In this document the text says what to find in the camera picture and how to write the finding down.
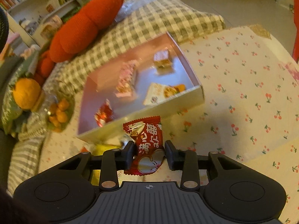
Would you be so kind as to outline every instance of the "bookshelf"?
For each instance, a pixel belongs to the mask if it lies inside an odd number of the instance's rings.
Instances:
[[[63,17],[82,5],[82,0],[0,0],[0,7],[6,11],[10,29],[19,33],[27,46],[36,43],[40,47],[47,42],[40,36],[44,24],[51,17]]]

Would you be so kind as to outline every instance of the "ribbed gray panel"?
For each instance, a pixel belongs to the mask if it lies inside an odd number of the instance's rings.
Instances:
[[[174,182],[124,182],[122,188],[102,193],[82,216],[65,224],[233,224],[214,214],[197,193]],[[272,220],[267,224],[279,224]]]

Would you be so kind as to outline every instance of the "gingham fabric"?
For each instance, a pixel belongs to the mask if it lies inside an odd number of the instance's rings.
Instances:
[[[70,61],[62,71],[60,87],[80,91],[90,72],[158,34],[168,31],[177,43],[182,43],[224,28],[224,19],[219,15],[199,12],[180,0],[155,0],[135,10],[91,49]]]
[[[57,78],[65,63],[55,66],[51,75],[45,82],[44,91],[50,92],[57,85]],[[31,114],[27,122],[27,131],[19,134],[19,142],[14,146],[8,170],[7,191],[13,194],[16,187],[37,174],[41,147],[47,129],[44,122],[39,120],[37,114]]]

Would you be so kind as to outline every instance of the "red candy wrapper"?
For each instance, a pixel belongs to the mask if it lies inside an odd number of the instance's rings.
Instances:
[[[148,175],[157,171],[164,159],[160,116],[133,120],[123,124],[124,131],[135,140],[137,157],[125,174]]]
[[[95,121],[99,127],[103,127],[106,123],[113,120],[113,111],[110,106],[110,102],[106,99],[105,103],[101,105],[99,110],[95,114]]]

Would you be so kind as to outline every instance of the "orange plush toy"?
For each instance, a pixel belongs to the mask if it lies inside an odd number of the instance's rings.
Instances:
[[[55,34],[50,45],[54,62],[70,60],[86,49],[99,30],[109,27],[124,0],[92,0]]]

